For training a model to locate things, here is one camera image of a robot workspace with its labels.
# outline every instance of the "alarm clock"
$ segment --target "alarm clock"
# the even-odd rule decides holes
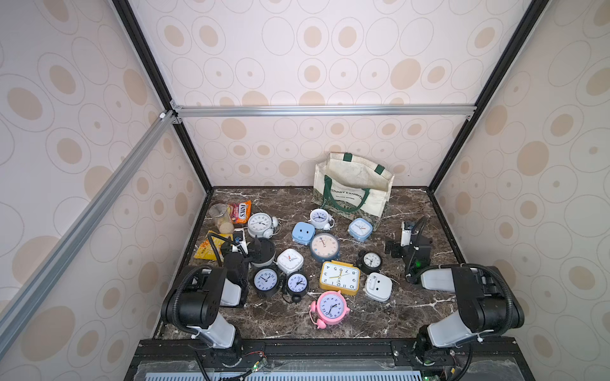
[[[319,329],[324,329],[327,326],[339,324],[345,315],[350,312],[350,309],[347,307],[345,298],[340,291],[327,291],[320,295],[317,302],[313,301],[309,306],[309,317],[311,321],[314,321],[311,317],[312,312],[318,315],[314,324]]]
[[[312,224],[296,223],[295,228],[292,229],[292,240],[300,244],[310,244],[314,234],[315,228]]]
[[[271,238],[278,225],[277,217],[271,217],[267,213],[255,213],[248,220],[248,234],[252,238]]]
[[[339,258],[339,239],[330,233],[319,233],[309,244],[311,256],[318,262]]]
[[[320,288],[341,291],[355,296],[360,287],[360,269],[345,262],[330,261],[322,264]]]
[[[294,249],[286,249],[278,255],[276,264],[284,274],[290,275],[303,267],[303,256]]]
[[[351,222],[347,231],[356,241],[364,242],[373,233],[373,225],[366,219],[358,217]]]
[[[279,290],[277,270],[272,266],[256,269],[252,284],[259,298],[270,299]]]
[[[356,266],[365,274],[370,274],[371,272],[379,272],[381,263],[381,257],[378,254],[360,250]]]
[[[284,294],[288,294],[292,302],[299,303],[303,296],[307,294],[309,281],[307,276],[300,271],[293,272],[286,277],[284,282]]]
[[[374,301],[385,302],[392,294],[392,280],[378,272],[372,272],[367,277],[364,293]]]
[[[313,209],[309,213],[308,222],[321,230],[331,230],[335,226],[335,219],[324,209]]]

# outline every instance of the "tote bag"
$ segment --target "tote bag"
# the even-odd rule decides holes
[[[349,219],[361,217],[377,230],[394,175],[382,165],[349,153],[331,153],[315,165],[314,203]]]

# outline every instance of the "marble tabletop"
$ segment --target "marble tabletop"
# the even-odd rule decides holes
[[[318,284],[321,264],[309,253],[309,247],[292,241],[292,228],[299,221],[307,221],[309,212],[318,206],[312,202],[311,188],[218,188],[214,191],[212,204],[219,202],[253,203],[252,212],[265,212],[276,216],[282,224],[281,232],[273,237],[276,255],[291,247],[304,257],[302,271],[309,275],[310,291],[298,304],[282,300],[281,292],[270,300],[261,300],[251,288],[244,308],[221,308],[220,313],[228,322],[239,328],[243,338],[406,338],[414,337],[424,324],[443,319],[456,307],[451,293],[424,290],[421,285],[411,285],[404,280],[404,263],[384,253],[387,239],[400,239],[402,221],[416,221],[424,215],[430,220],[425,235],[433,239],[432,264],[456,263],[451,246],[434,213],[428,195],[423,190],[394,188],[389,205],[379,229],[360,243],[348,233],[350,220],[335,216],[331,233],[340,240],[340,260],[356,263],[357,254],[365,249],[378,253],[383,260],[381,272],[392,279],[392,295],[387,302],[369,299],[364,293],[366,274],[362,273],[360,291],[356,296],[346,296],[350,314],[338,325],[327,329],[316,329],[309,317],[309,304],[317,300],[324,290]],[[207,216],[199,234],[195,250],[213,229],[212,219]],[[215,262],[193,258],[192,265],[212,265]],[[178,339],[188,335],[170,325],[161,325],[157,338]]]

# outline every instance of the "patterned wallpaper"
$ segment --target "patterned wallpaper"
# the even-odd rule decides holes
[[[122,381],[151,337],[203,188],[165,132],[0,362],[1,381]]]
[[[0,311],[159,115],[104,0],[0,4]]]
[[[212,185],[314,184],[315,164],[351,152],[388,168],[394,186],[427,185],[463,115],[186,118]]]
[[[610,374],[610,1],[551,3],[437,197],[539,381]]]
[[[529,1],[131,4],[179,104],[438,104],[476,99]]]

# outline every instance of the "vent grille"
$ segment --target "vent grille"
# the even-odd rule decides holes
[[[236,372],[215,373],[212,381],[239,376]],[[203,375],[194,372],[148,373],[146,381],[204,381]],[[418,371],[331,371],[319,372],[271,372],[251,374],[246,381],[422,381]]]

